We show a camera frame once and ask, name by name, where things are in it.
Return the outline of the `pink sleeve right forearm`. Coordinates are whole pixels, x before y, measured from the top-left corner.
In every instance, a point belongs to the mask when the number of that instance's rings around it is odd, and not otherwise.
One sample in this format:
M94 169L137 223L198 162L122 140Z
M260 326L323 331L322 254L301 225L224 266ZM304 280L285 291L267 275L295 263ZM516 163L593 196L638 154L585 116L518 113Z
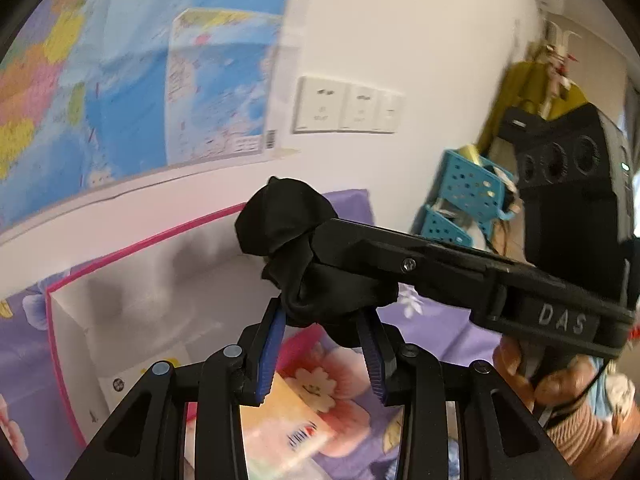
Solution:
M634 405L620 428L600 419L587 401L547 434L575 479L612 479L639 437L639 409Z

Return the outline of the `person right hand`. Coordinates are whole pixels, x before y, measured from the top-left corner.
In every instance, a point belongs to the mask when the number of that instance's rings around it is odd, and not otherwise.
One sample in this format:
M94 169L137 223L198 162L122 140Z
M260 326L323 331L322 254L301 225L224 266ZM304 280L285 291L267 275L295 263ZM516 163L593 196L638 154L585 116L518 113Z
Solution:
M492 355L495 369L529 411L535 404L550 408L573 404L597 375L588 356L576 356L568 367L551 373L534 387L518 372L521 359L520 345L508 336L500 339Z

